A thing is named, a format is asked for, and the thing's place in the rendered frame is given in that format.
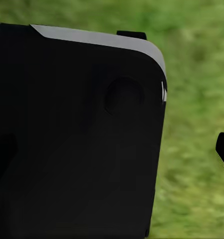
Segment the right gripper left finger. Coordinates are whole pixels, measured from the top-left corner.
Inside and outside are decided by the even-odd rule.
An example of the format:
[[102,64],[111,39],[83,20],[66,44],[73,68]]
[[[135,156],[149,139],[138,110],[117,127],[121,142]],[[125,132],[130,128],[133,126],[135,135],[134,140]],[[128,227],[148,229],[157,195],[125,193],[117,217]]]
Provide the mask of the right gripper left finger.
[[18,144],[13,132],[0,135],[0,180],[18,152]]

